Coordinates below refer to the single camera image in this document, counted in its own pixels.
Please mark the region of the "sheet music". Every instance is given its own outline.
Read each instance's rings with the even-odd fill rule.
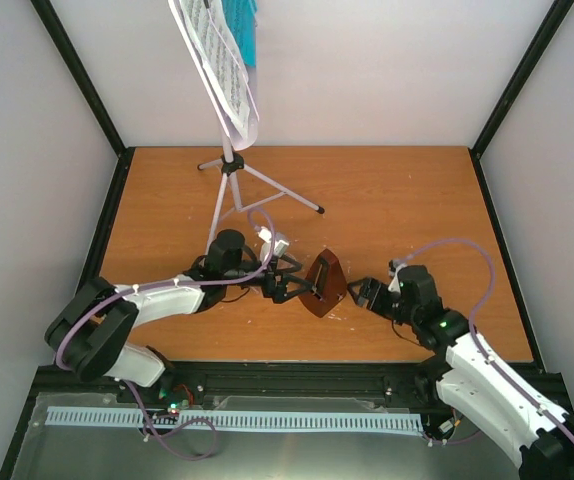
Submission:
[[[221,0],[210,0],[211,16],[214,25],[209,21],[207,8],[203,0],[180,0],[180,8],[185,17],[187,33],[200,55],[202,66],[209,83],[231,123],[243,138],[249,135],[249,102],[247,99],[247,71],[238,68],[243,66],[243,59],[227,23]]]

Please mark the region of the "music stand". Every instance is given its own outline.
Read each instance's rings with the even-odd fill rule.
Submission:
[[[240,155],[237,152],[237,150],[243,150],[245,148],[250,147],[251,145],[253,145],[253,143],[256,141],[256,138],[258,137],[258,113],[256,112],[255,105],[254,108],[250,109],[249,113],[249,134],[247,138],[243,138],[238,133],[236,128],[233,126],[227,114],[222,109],[218,99],[216,98],[216,94],[214,93],[211,84],[207,79],[207,75],[205,74],[205,71],[203,70],[203,67],[199,59],[199,54],[194,48],[191,39],[189,38],[189,33],[187,32],[187,27],[185,25],[182,10],[180,9],[180,5],[178,4],[178,0],[168,0],[168,2],[169,2],[169,8],[171,9],[174,19],[176,20],[176,24],[178,25],[178,29],[182,34],[183,40],[185,41],[185,45],[187,46],[187,50],[189,50],[189,54],[191,55],[194,65],[196,66],[196,70],[198,70],[198,74],[200,75],[200,79],[202,80],[203,85],[205,86],[205,90],[207,90],[207,94],[209,95],[209,99],[211,100],[211,103],[214,107],[214,110],[216,111],[216,115],[218,116],[218,120],[220,123],[220,136],[223,145],[223,155],[220,158],[211,160],[206,163],[201,163],[198,165],[198,170],[205,170],[209,167],[221,166],[221,172],[222,172],[220,188],[218,190],[218,196],[216,197],[216,206],[214,208],[214,216],[212,217],[211,227],[209,229],[209,238],[207,239],[207,246],[205,247],[205,253],[207,253],[209,245],[215,238],[218,223],[234,211],[238,213],[245,212],[253,207],[257,207],[264,203],[280,198],[283,195],[288,195],[320,214],[325,213],[325,209],[320,205],[317,205],[314,202],[307,200],[305,197],[298,195],[296,192],[290,190],[289,188],[276,182],[275,180],[272,180],[267,175],[264,175],[263,173],[259,172],[258,170],[252,168],[251,166],[245,163],[245,160],[243,159],[242,155]],[[255,96],[255,89],[256,89],[256,69],[246,67],[246,70],[249,79],[248,85],[252,96],[252,98],[250,98],[249,100],[253,104],[253,97]],[[237,176],[238,170],[244,170],[250,173],[256,178],[262,180],[268,185],[271,185],[275,189],[279,190],[279,192],[263,200],[244,206],[240,195],[240,187],[238,185],[238,176]],[[227,212],[225,212],[225,214],[221,216],[223,199],[225,197],[225,190],[227,189],[227,184],[229,184],[229,187],[231,188],[232,196],[234,199],[234,207],[229,209]]]

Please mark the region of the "brown object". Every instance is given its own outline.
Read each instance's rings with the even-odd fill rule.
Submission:
[[[347,295],[347,280],[338,257],[326,248],[312,263],[305,280],[314,284],[314,291],[298,296],[307,310],[319,318],[340,303]]]
[[[264,205],[290,239],[290,255],[307,264],[329,247],[348,281],[386,281],[389,260],[440,238],[480,244],[498,274],[477,315],[480,330],[505,360],[532,359],[465,147],[253,147],[242,153],[254,168],[325,207],[320,215],[289,197]],[[102,266],[105,278],[128,285],[170,278],[204,252],[220,170],[199,172],[196,164],[221,154],[216,147],[136,150]],[[239,183],[246,204],[275,193],[244,173]],[[223,212],[232,204],[227,193]],[[259,248],[246,215],[232,214],[220,228],[243,232]],[[415,260],[427,265],[445,305],[465,315],[487,288],[485,261],[465,246],[435,248]],[[228,290],[229,298],[239,294]],[[408,327],[400,332],[411,336]],[[319,319],[297,300],[274,305],[253,291],[236,303],[138,327],[130,341],[187,360],[408,362],[431,355],[397,338],[386,320],[350,298]]]

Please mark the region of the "red wire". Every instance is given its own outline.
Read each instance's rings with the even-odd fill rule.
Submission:
[[[177,392],[180,389],[185,390],[185,393],[187,394],[187,399],[189,400],[189,406],[191,407],[194,404],[194,395],[191,393],[191,390],[189,390],[189,388],[187,388],[187,385],[185,385],[184,383],[181,383],[180,385],[176,385],[173,389],[174,392]]]

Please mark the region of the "white wall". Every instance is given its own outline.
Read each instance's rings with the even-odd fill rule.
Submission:
[[[167,0],[55,0],[129,145],[220,141]],[[472,145],[551,0],[260,0],[258,144]]]
[[[546,365],[574,402],[574,7],[483,166]]]
[[[0,1],[0,465],[114,164],[30,2]]]

